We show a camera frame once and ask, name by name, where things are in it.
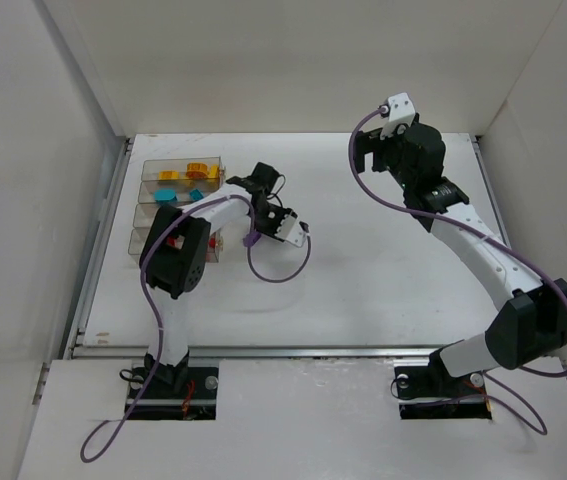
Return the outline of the purple lego block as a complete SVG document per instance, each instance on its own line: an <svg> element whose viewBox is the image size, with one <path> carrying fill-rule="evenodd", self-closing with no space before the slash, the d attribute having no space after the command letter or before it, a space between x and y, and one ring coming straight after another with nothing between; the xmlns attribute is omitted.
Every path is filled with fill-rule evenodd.
<svg viewBox="0 0 567 480"><path fill-rule="evenodd" d="M258 232L249 233L248 235L246 235L246 236L243 238L243 245L244 245L246 248L251 248L251 247L253 247L253 246L256 244L256 242L257 242L259 239L260 239L260 234L259 234Z"/></svg>

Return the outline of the yellow angled lego block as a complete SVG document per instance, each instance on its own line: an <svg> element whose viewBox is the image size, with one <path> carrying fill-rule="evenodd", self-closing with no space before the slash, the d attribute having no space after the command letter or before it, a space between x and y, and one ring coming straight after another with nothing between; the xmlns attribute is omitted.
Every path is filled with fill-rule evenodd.
<svg viewBox="0 0 567 480"><path fill-rule="evenodd" d="M209 173L208 173L208 178L209 179L217 179L219 177L219 166L218 165L212 165L210 167Z"/></svg>

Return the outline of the teal lego block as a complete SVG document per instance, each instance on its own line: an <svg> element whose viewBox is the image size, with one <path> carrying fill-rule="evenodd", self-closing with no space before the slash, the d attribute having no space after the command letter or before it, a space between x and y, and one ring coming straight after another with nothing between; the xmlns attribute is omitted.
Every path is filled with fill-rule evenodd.
<svg viewBox="0 0 567 480"><path fill-rule="evenodd" d="M154 199L154 202L159 204L159 205L169 204L169 203L178 201L176 191L174 189L171 189L171 188L162 188L162 189L156 190L153 193L153 199Z"/></svg>
<svg viewBox="0 0 567 480"><path fill-rule="evenodd" d="M205 194L202 193L199 189L192 189L189 192L189 197L193 202L197 202L203 200L205 198Z"/></svg>

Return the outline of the yellow flower lego block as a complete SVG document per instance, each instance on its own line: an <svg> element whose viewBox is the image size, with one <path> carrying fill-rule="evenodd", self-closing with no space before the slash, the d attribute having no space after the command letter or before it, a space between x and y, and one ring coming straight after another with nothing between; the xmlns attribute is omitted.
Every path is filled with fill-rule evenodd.
<svg viewBox="0 0 567 480"><path fill-rule="evenodd" d="M190 162L187 164L185 176L191 180L209 178L209 167L203 162Z"/></svg>

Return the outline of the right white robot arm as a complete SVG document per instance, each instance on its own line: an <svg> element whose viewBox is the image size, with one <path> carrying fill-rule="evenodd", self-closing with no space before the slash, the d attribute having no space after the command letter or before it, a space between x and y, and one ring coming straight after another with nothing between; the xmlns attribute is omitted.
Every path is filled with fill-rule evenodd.
<svg viewBox="0 0 567 480"><path fill-rule="evenodd" d="M495 237L469 197L444 176L445 154L440 132L418 120L390 134L355 129L348 145L353 174L364 172L367 155L373 171L390 173L403 192L399 211L457 255L497 310L485 332L434 351L425 366L397 368L402 399L454 397L472 376L527 369L567 344L567 282L550 279Z"/></svg>

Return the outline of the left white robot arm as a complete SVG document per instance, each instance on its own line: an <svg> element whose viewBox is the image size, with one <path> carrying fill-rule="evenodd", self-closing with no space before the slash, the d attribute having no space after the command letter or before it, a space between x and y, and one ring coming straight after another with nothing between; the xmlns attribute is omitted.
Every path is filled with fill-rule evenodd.
<svg viewBox="0 0 567 480"><path fill-rule="evenodd" d="M280 177L273 167L259 162L250 175L228 179L201 200L158 209L140 257L142 291L157 319L159 335L144 356L150 386L176 394L187 381L187 322L176 301L202 280L213 234L247 218L246 249L263 237L298 248L311 246L308 225L294 210L271 201Z"/></svg>

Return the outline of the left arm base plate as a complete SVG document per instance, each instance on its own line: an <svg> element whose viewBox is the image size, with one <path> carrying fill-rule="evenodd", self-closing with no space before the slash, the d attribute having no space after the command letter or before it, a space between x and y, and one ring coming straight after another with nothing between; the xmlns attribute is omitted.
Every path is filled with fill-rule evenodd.
<svg viewBox="0 0 567 480"><path fill-rule="evenodd" d="M153 378L128 416L132 420L211 421L216 419L218 365L193 365L175 386Z"/></svg>

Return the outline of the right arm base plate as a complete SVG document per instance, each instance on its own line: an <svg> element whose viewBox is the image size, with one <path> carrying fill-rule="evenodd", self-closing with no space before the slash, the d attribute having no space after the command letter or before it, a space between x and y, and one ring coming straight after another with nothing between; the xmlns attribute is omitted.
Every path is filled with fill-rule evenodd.
<svg viewBox="0 0 567 480"><path fill-rule="evenodd" d="M391 383L402 420L491 420L485 379L474 372L439 376L428 365L397 364Z"/></svg>

